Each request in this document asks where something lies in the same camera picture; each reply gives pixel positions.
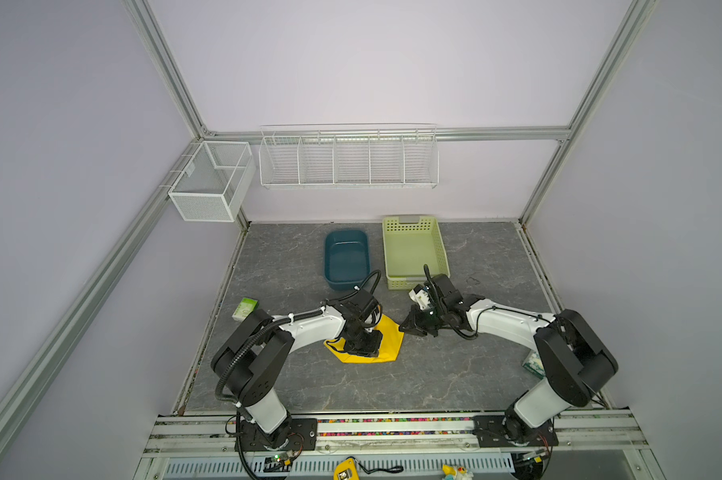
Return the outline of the yellow paper napkin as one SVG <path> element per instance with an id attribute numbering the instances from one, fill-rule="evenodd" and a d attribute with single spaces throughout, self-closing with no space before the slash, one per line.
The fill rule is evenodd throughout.
<path id="1" fill-rule="evenodd" d="M 403 339 L 398 325 L 383 314 L 373 328 L 325 340 L 323 345 L 344 364 L 389 363 L 398 358 Z"/>

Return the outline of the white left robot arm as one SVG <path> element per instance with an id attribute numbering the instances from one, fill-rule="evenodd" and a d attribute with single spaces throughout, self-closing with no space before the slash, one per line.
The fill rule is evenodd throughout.
<path id="1" fill-rule="evenodd" d="M 381 350 L 383 334 L 376 327 L 382 319 L 377 299 L 359 289 L 304 312 L 272 316 L 256 309 L 210 361 L 217 376 L 215 399 L 234 405 L 260 433 L 272 436 L 290 422 L 275 392 L 289 355 L 312 344 L 342 340 L 352 353 L 373 357 Z"/>

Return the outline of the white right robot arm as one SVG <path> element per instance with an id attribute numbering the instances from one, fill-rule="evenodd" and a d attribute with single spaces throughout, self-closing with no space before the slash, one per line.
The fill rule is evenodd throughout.
<path id="1" fill-rule="evenodd" d="M 496 434 L 525 444 L 552 427 L 571 407 L 585 407 L 616 375 L 619 364 L 577 311 L 538 313 L 499 304 L 480 295 L 464 296 L 445 274 L 427 276 L 409 291 L 405 333 L 437 336 L 449 329 L 465 340 L 494 335 L 535 352 L 544 378 L 505 411 Z"/>

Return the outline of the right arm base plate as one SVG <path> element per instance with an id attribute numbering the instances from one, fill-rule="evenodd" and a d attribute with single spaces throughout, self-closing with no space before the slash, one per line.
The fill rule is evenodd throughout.
<path id="1" fill-rule="evenodd" d="M 539 427 L 529 427 L 516 417 L 504 414 L 477 415 L 473 434 L 481 448 L 556 447 L 558 436 L 551 420 Z"/>

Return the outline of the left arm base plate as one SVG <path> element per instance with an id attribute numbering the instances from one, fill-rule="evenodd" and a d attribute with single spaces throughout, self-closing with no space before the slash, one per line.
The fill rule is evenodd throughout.
<path id="1" fill-rule="evenodd" d="M 264 433 L 254 423 L 243 420 L 240 428 L 244 452 L 259 451 L 313 451 L 318 440 L 318 419 L 313 417 L 288 417 L 273 433 Z"/>

